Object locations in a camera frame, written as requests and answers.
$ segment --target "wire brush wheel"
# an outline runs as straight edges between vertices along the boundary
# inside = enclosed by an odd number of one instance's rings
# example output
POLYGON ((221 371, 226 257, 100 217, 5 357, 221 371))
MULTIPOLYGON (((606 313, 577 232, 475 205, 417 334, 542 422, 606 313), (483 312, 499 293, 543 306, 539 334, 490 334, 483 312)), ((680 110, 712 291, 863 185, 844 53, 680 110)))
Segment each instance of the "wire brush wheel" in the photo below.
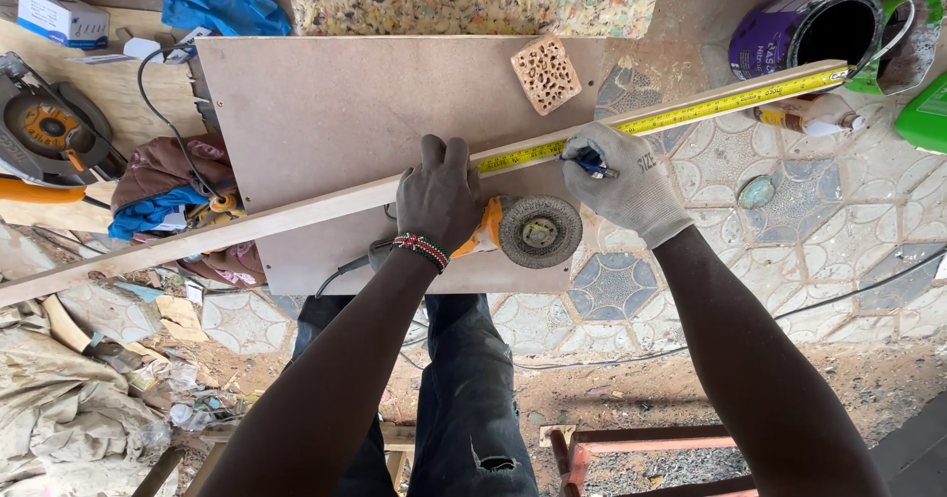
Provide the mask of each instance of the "wire brush wheel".
POLYGON ((503 210, 500 249, 520 266, 541 270, 572 258, 583 239, 583 220, 571 203, 532 196, 503 210))

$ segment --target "glue bottle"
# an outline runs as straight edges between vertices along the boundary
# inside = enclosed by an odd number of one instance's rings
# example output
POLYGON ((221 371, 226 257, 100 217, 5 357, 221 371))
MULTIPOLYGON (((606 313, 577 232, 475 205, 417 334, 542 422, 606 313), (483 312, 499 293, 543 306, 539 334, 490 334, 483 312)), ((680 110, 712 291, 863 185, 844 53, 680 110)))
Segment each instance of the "glue bottle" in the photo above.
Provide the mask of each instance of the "glue bottle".
POLYGON ((838 94, 803 94, 773 103, 757 105, 753 119, 763 124, 790 129, 811 136, 826 136, 865 126, 865 117, 838 94))

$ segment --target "blue rag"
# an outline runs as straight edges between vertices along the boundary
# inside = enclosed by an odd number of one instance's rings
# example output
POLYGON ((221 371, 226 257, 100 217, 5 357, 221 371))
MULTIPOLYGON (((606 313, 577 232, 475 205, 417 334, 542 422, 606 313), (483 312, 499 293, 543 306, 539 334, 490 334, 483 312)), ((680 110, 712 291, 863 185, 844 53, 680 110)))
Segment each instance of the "blue rag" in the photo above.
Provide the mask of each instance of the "blue rag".
POLYGON ((290 20, 273 0, 165 0, 161 22, 193 29, 204 26, 224 36, 286 36, 290 20))
POLYGON ((207 203, 207 198, 198 194, 197 190, 188 184, 167 194, 136 201, 115 214, 109 225, 109 237, 128 240, 135 231, 154 229, 161 225, 172 208, 186 203, 207 203))

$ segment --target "purple paint can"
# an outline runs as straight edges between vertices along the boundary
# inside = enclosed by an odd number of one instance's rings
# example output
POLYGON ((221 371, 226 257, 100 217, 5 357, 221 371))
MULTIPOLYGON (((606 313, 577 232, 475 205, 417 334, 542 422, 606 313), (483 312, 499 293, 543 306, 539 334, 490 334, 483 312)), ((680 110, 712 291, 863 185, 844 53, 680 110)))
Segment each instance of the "purple paint can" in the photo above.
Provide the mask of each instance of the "purple paint can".
POLYGON ((766 1, 743 17, 730 38, 730 69, 751 79, 843 59, 858 71, 878 50, 883 30, 880 0, 766 1))

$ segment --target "tape measure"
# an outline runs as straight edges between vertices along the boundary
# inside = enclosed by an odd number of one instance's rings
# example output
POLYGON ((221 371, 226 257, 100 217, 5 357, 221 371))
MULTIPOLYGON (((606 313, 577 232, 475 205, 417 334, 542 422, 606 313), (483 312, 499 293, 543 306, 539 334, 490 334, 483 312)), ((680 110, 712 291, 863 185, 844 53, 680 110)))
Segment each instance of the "tape measure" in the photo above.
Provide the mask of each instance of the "tape measure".
MULTIPOLYGON (((633 135, 652 129, 667 128, 669 126, 674 126, 684 122, 693 122, 700 118, 704 118, 704 116, 710 116, 712 114, 726 112, 728 110, 747 108, 764 101, 774 101, 773 98, 778 96, 824 90, 827 87, 834 87, 844 83, 846 75, 848 75, 849 70, 853 68, 854 67, 850 66, 842 69, 833 68, 831 70, 814 73, 812 75, 806 75, 804 77, 799 77, 799 79, 777 83, 768 87, 753 89, 746 92, 739 92, 714 100, 705 101, 704 103, 684 106, 675 110, 661 112, 653 116, 646 116, 644 118, 632 120, 631 122, 612 126, 612 128, 633 135)), ((538 145, 537 147, 521 149, 519 151, 507 153, 505 155, 497 155, 496 157, 491 157, 477 163, 476 167, 480 170, 481 174, 484 174, 487 172, 499 170, 501 168, 506 168, 508 166, 514 166, 516 164, 535 161, 536 159, 560 155, 562 154, 562 150, 564 148, 565 140, 557 140, 555 142, 538 145)))

